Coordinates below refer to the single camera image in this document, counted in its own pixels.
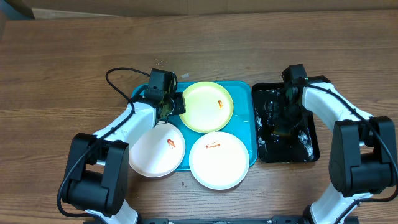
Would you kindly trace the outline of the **yellow plate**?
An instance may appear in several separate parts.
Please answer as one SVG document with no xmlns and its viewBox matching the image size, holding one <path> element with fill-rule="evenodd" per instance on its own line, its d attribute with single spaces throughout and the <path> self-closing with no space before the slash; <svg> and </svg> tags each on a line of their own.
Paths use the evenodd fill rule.
<svg viewBox="0 0 398 224">
<path fill-rule="evenodd" d="M 233 116 L 234 103 L 229 91 L 215 82 L 196 82 L 183 91 L 183 124 L 198 133 L 224 128 Z"/>
</svg>

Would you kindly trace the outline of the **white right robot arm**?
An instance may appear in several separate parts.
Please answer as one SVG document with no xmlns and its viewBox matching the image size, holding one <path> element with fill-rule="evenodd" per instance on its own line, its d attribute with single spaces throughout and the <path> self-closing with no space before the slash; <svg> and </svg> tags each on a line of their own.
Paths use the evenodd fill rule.
<svg viewBox="0 0 398 224">
<path fill-rule="evenodd" d="M 305 211 L 308 223 L 346 223 L 362 203 L 386 203 L 397 192 L 376 198 L 397 186 L 397 144 L 393 121 L 374 117 L 342 97 L 331 83 L 286 84 L 261 103 L 259 113 L 269 127 L 271 147 L 278 140 L 299 138 L 308 116 L 317 115 L 332 132 L 330 185 Z"/>
</svg>

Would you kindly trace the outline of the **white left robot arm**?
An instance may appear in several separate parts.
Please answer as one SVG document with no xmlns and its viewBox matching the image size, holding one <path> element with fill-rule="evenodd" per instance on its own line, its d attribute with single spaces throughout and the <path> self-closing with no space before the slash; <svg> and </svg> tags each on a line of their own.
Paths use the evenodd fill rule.
<svg viewBox="0 0 398 224">
<path fill-rule="evenodd" d="M 95 223 L 140 223 L 126 202 L 129 150 L 168 116 L 185 111 L 181 92 L 142 86 L 126 110 L 94 134 L 78 133 L 71 142 L 57 207 L 66 217 L 93 217 Z"/>
</svg>

